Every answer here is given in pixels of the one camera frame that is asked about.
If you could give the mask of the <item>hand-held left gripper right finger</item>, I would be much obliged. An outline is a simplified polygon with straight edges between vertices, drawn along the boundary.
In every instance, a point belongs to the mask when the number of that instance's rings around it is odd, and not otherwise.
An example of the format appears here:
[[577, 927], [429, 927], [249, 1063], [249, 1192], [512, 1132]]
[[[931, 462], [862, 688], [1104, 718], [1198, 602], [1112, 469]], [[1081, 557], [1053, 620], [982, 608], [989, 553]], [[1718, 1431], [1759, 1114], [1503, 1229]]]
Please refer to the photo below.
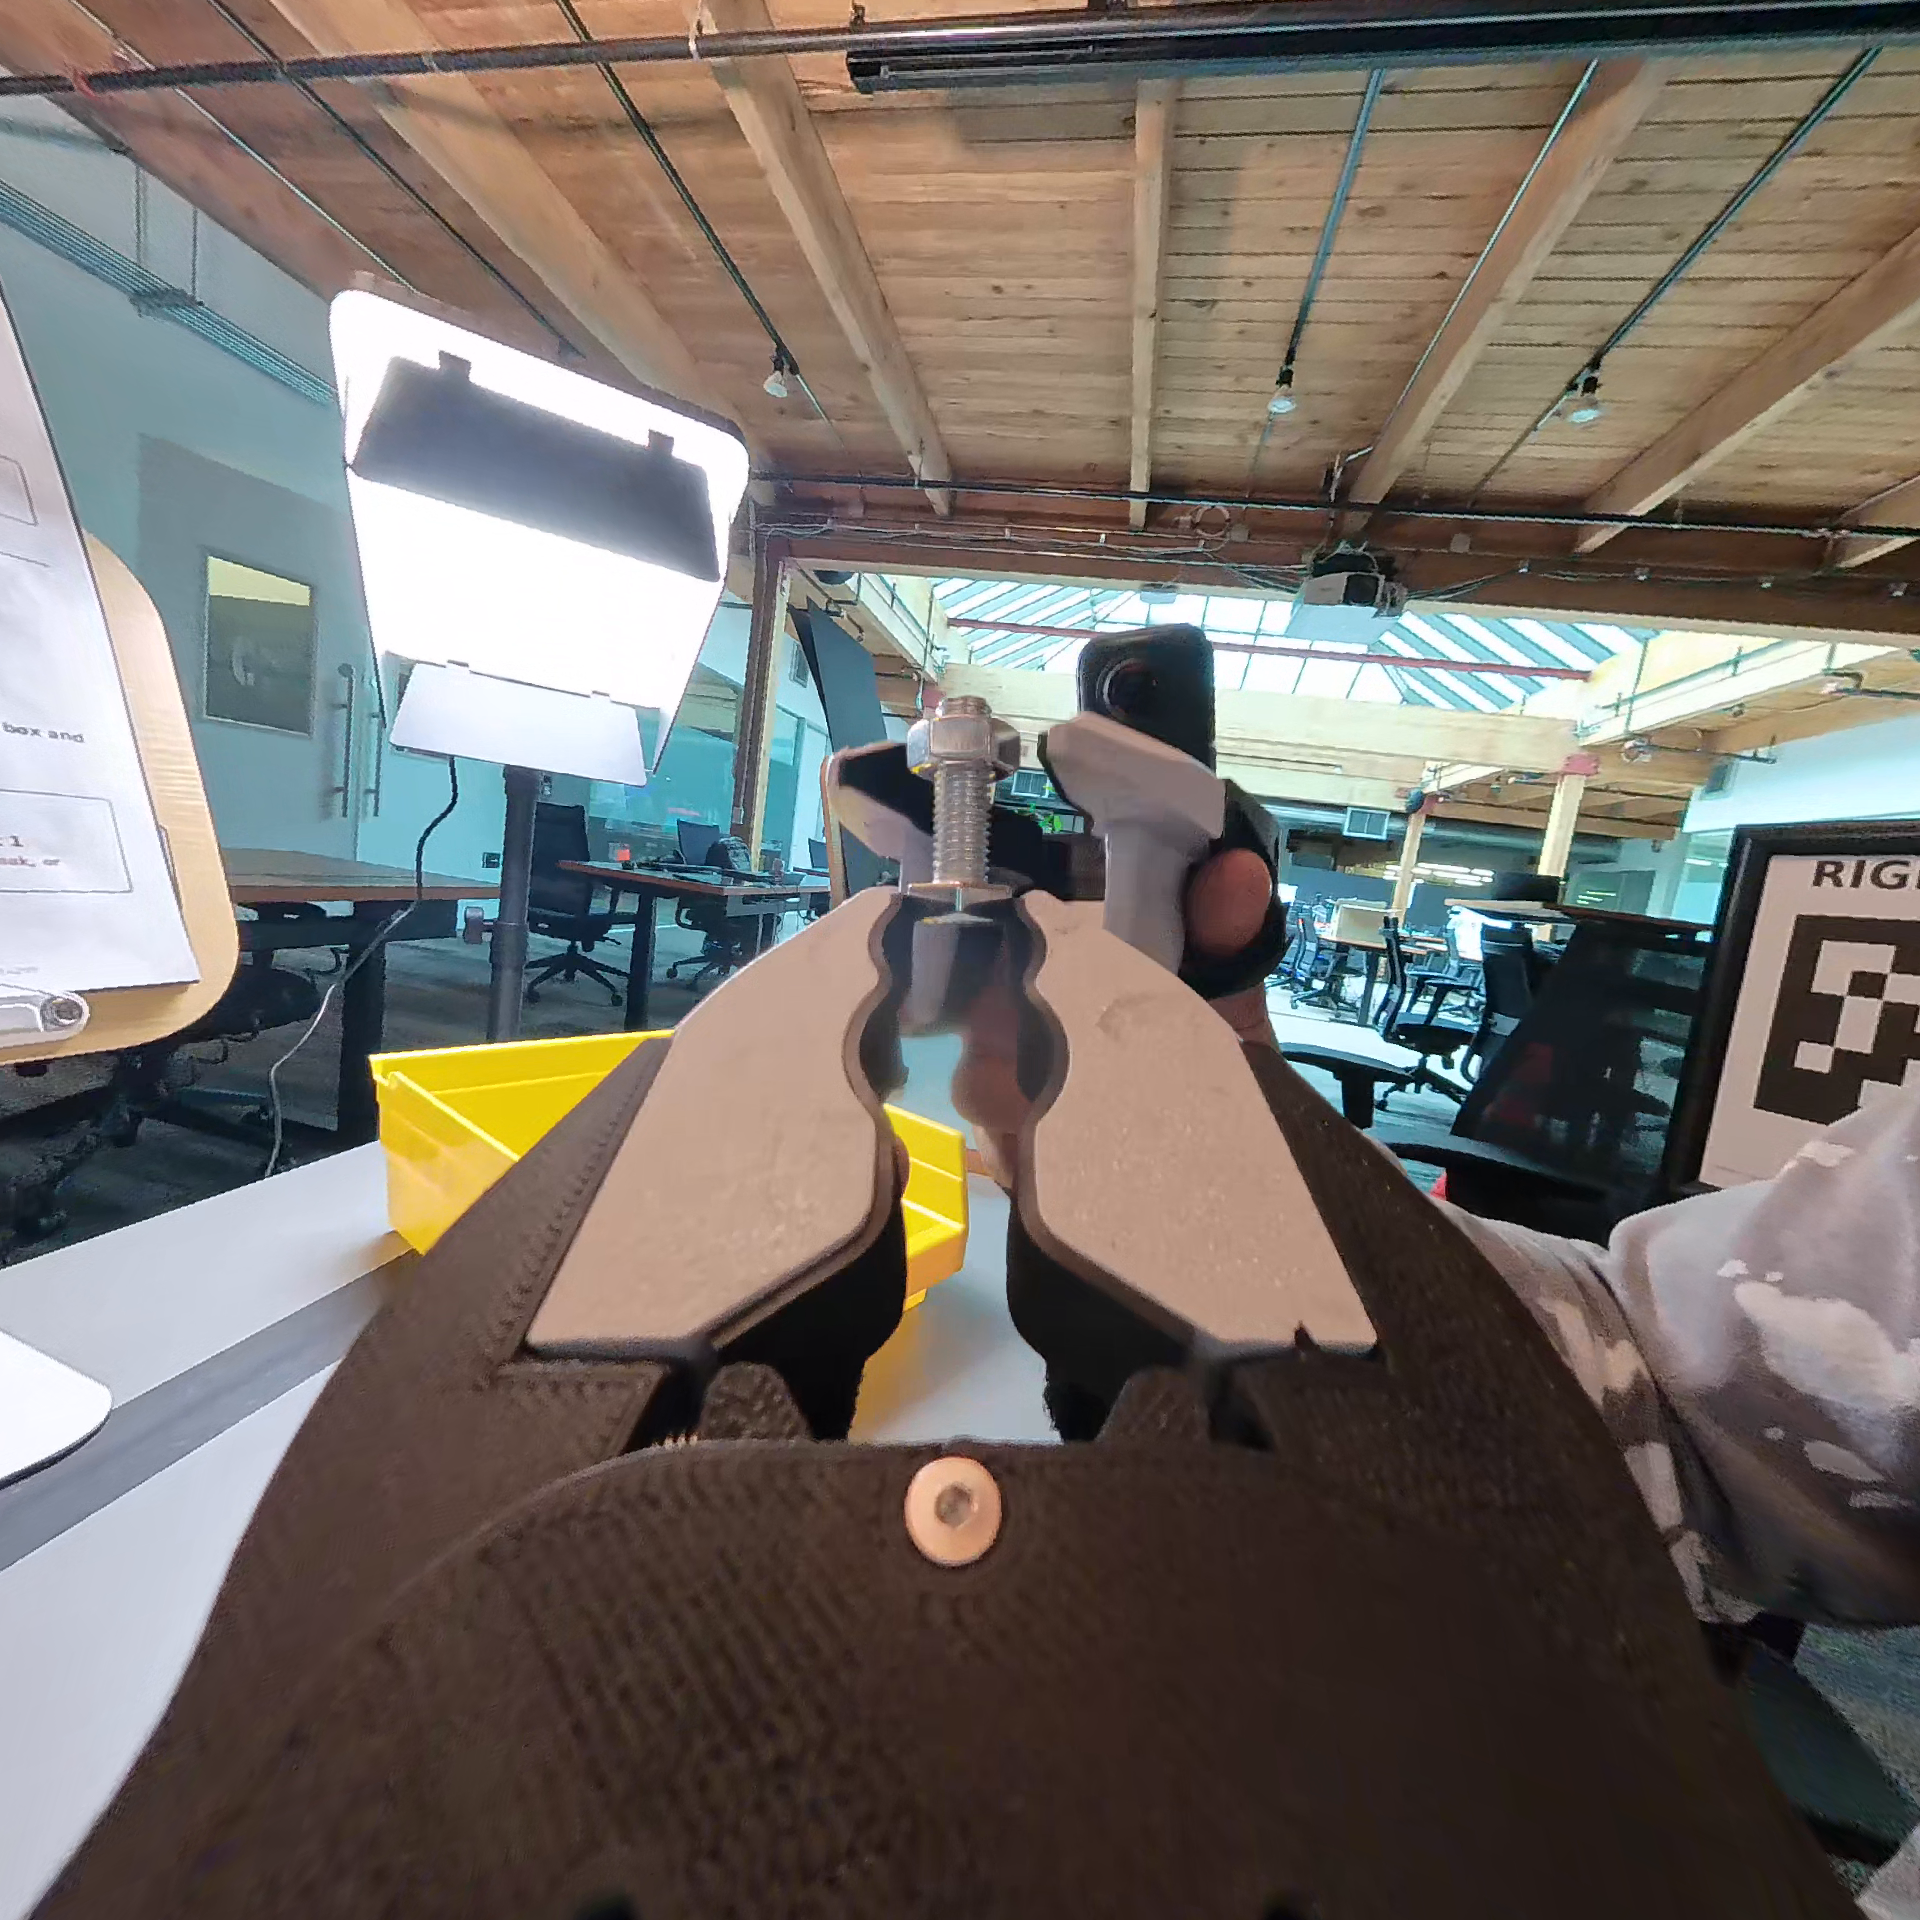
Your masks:
[[1206, 1410], [1268, 1360], [1372, 1360], [1377, 1332], [1265, 1097], [1190, 985], [1031, 893], [1005, 1295], [1061, 1437], [1100, 1432], [1140, 1372]]

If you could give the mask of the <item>person's right forearm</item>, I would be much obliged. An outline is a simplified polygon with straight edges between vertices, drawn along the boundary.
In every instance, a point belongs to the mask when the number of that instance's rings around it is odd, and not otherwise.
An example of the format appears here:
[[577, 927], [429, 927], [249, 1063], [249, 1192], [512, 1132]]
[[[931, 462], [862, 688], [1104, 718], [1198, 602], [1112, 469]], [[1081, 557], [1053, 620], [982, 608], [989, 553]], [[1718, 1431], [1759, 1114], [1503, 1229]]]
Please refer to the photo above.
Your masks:
[[1917, 1092], [1605, 1244], [1438, 1208], [1611, 1432], [1696, 1618], [1917, 1622]]

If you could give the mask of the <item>person's right hand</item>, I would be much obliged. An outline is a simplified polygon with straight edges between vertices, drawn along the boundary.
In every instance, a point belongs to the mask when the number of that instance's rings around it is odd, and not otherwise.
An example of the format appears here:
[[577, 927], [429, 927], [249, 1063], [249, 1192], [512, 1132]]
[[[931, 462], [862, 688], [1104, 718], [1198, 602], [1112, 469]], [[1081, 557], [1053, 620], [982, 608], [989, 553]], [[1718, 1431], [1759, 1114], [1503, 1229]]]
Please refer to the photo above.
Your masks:
[[[1235, 848], [1214, 855], [1187, 882], [1188, 956], [1235, 959], [1255, 942], [1272, 903], [1272, 878], [1256, 853]], [[1017, 1186], [1017, 1141], [1028, 1103], [1020, 1082], [1021, 1021], [1020, 968], [1004, 956], [967, 1009], [950, 1103], [972, 1132], [967, 1173], [1005, 1192]]]

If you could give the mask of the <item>silver hex bolt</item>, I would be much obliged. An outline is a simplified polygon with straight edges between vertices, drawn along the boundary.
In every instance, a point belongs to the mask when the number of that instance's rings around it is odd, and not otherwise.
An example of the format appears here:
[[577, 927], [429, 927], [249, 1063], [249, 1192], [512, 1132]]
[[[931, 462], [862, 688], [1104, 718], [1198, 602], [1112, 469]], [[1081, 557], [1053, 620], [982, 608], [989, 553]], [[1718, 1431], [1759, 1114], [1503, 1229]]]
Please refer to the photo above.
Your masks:
[[[934, 711], [956, 702], [989, 708], [977, 694], [947, 693]], [[941, 906], [948, 920], [972, 920], [980, 906], [1008, 898], [1008, 888], [989, 879], [992, 805], [1001, 780], [974, 762], [947, 766], [923, 780], [931, 789], [927, 878], [908, 892]]]

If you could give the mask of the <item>wooden office desk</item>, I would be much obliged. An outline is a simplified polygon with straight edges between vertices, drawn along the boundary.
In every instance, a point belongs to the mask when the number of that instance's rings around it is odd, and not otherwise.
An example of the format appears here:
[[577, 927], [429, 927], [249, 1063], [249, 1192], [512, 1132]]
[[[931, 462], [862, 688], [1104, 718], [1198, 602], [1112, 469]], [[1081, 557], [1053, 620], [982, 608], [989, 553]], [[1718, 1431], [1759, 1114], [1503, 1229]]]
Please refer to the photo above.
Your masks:
[[614, 895], [636, 898], [636, 925], [631, 937], [631, 975], [623, 998], [621, 1025], [631, 1033], [649, 1028], [649, 993], [653, 985], [656, 920], [660, 903], [692, 900], [718, 906], [732, 920], [768, 920], [790, 909], [809, 909], [830, 903], [830, 882], [821, 878], [796, 878], [789, 882], [766, 876], [718, 873], [709, 878], [683, 876], [656, 869], [621, 869], [590, 858], [563, 858], [563, 873], [604, 884]]
[[339, 1088], [332, 1138], [368, 1145], [376, 1136], [373, 1057], [388, 1025], [391, 943], [444, 943], [462, 933], [467, 905], [491, 905], [499, 884], [435, 870], [376, 865], [348, 855], [228, 848], [239, 986], [284, 953], [341, 953], [327, 1014], [339, 1024]]

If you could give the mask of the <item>black leaning board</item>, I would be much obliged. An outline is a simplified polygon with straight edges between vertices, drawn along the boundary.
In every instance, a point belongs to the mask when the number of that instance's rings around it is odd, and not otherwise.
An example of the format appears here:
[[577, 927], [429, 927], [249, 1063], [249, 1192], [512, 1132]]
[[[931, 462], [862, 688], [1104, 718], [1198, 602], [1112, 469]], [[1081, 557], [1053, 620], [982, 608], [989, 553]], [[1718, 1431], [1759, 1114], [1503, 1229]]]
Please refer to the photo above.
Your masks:
[[[789, 615], [822, 698], [830, 754], [884, 745], [888, 735], [869, 649], [837, 615], [822, 608], [790, 608]], [[830, 876], [843, 898], [880, 882], [880, 858], [864, 845], [847, 849], [837, 802], [827, 796], [827, 773], [830, 766], [824, 762], [821, 773], [824, 845]]]

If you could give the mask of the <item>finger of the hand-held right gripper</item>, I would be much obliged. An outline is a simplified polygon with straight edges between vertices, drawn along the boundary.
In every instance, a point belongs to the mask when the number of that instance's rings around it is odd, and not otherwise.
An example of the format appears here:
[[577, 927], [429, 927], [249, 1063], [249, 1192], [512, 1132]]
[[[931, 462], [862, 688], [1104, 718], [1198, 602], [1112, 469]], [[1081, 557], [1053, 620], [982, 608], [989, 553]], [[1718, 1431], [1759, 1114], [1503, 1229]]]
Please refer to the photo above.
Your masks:
[[1199, 759], [1100, 713], [1048, 726], [1039, 759], [1102, 842], [1104, 927], [1176, 970], [1188, 878], [1221, 841], [1224, 784]]
[[900, 741], [833, 751], [822, 807], [839, 888], [923, 882], [923, 774], [908, 766]]

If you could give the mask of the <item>studio light panel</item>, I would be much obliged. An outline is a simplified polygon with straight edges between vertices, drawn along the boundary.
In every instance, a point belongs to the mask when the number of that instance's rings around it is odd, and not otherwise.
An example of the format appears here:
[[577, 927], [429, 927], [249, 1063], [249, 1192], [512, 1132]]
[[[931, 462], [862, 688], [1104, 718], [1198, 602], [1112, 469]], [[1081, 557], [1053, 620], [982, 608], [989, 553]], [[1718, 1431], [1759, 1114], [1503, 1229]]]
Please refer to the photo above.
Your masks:
[[327, 337], [391, 745], [646, 784], [729, 574], [741, 430], [369, 287]]

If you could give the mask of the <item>black framed marker sign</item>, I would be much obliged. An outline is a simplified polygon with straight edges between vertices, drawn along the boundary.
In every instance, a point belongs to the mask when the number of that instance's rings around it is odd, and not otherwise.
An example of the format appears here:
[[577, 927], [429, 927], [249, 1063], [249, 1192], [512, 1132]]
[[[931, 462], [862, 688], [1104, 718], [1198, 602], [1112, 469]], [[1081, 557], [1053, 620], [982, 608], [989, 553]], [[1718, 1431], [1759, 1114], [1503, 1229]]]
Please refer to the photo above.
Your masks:
[[1917, 1080], [1917, 822], [1736, 828], [1663, 1149], [1668, 1194], [1764, 1181]]

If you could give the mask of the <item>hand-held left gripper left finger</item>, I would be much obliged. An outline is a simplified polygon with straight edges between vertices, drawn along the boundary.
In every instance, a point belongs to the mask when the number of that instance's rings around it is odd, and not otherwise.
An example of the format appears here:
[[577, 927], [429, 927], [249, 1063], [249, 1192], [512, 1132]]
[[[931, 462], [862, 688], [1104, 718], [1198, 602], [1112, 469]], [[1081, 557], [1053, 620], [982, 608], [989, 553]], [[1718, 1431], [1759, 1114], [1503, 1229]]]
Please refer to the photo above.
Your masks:
[[705, 1385], [772, 1369], [847, 1432], [908, 1293], [904, 1177], [862, 1044], [900, 895], [857, 893], [687, 1014], [526, 1329], [563, 1360]]

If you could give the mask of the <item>printed instruction sheet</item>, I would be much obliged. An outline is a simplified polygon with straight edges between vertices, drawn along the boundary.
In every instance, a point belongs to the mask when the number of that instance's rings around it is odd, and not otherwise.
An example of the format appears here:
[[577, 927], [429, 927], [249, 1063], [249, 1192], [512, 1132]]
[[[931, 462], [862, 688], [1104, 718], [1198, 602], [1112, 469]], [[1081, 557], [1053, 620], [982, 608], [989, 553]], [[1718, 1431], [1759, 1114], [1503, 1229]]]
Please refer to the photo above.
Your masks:
[[93, 993], [201, 978], [102, 599], [1, 316], [1, 974]]

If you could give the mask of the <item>ceiling projector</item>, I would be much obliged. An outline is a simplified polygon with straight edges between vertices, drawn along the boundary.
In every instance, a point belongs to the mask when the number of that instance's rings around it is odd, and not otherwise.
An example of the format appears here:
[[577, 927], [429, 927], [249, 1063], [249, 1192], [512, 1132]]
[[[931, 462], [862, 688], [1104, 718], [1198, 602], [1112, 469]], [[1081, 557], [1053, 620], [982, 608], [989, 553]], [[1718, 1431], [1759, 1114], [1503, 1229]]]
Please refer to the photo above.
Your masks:
[[1286, 640], [1368, 650], [1405, 613], [1398, 564], [1361, 544], [1308, 560], [1286, 615]]

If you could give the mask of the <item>yellow plastic bin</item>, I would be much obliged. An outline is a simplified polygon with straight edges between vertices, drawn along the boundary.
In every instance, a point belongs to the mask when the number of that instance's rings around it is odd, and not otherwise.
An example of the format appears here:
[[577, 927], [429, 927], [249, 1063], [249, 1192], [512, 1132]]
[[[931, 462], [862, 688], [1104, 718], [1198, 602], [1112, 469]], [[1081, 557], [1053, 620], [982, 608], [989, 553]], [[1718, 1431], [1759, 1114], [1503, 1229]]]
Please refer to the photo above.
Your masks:
[[[424, 1255], [473, 1201], [623, 1065], [651, 1031], [376, 1053], [368, 1061], [392, 1232]], [[959, 1132], [897, 1103], [908, 1153], [904, 1304], [969, 1253], [969, 1158]]]

